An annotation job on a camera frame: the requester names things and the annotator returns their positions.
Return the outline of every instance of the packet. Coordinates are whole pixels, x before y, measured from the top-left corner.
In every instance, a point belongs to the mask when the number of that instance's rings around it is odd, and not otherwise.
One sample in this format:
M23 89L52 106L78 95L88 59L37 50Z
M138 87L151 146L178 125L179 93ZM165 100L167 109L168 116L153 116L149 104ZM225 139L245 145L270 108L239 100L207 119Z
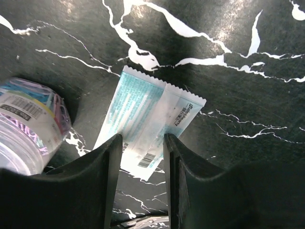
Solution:
M163 159L164 134L177 137L206 100L125 66L94 149L123 136L121 169L148 180Z

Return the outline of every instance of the barcode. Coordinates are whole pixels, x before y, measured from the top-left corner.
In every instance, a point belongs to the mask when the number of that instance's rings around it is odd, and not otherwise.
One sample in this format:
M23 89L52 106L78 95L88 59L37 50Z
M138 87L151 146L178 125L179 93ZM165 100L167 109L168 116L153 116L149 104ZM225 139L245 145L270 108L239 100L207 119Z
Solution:
M145 157L140 161L138 166L147 168L150 165L150 163L154 160L155 157L156 157L156 155L146 154Z
M15 97L14 101L11 104L20 107L24 111L29 112L36 119L39 118L39 116L42 114L42 109L40 107L20 97Z

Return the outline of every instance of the black marble surface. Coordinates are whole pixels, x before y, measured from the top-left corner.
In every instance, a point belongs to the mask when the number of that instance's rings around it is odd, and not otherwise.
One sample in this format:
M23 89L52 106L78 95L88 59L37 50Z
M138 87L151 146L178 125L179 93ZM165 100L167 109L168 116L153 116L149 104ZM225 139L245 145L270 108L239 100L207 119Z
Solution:
M304 11L305 0L2 0L0 76L64 97L73 129L48 169L93 148L126 64L207 100L181 140L211 163L293 163L305 160ZM113 222L166 214L165 192L162 163L147 182L121 171Z

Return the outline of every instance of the plastic jar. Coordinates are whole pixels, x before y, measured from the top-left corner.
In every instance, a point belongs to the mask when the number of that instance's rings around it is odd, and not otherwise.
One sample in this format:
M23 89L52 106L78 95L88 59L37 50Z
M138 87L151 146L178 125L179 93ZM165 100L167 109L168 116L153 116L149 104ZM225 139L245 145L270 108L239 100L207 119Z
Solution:
M63 99L20 78L0 85L0 167L41 173L71 128Z

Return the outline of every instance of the barcode on jar label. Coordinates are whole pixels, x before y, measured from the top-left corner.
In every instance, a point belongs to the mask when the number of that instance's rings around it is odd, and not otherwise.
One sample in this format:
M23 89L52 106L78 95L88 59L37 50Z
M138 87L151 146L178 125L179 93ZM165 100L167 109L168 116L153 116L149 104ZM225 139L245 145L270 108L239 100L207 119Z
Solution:
M22 110L30 113L35 119L38 119L39 116L42 114L42 109L38 107L35 103L29 102L20 97L15 97L11 104L21 108Z
M140 161L138 166L143 167L143 168L147 168L151 164L151 162L154 160L155 157L156 157L156 155L146 154L144 156L144 158Z

